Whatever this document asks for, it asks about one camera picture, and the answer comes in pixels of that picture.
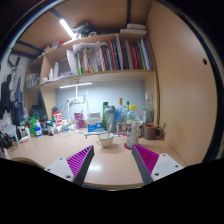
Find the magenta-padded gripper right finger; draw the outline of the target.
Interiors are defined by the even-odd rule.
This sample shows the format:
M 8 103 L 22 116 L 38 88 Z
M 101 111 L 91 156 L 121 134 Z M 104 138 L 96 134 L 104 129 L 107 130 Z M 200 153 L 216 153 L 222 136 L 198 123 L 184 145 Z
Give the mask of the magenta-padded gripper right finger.
M 168 154 L 158 155 L 140 145 L 132 145 L 132 155 L 145 185 L 182 169 L 182 166 Z

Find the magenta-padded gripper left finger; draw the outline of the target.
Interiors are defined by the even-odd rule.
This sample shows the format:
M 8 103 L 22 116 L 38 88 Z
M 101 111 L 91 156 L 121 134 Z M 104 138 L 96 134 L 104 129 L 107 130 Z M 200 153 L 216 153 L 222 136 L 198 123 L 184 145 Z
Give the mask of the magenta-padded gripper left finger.
M 82 186 L 93 157 L 94 146 L 90 145 L 68 158 L 56 159 L 46 168 L 46 171 Z

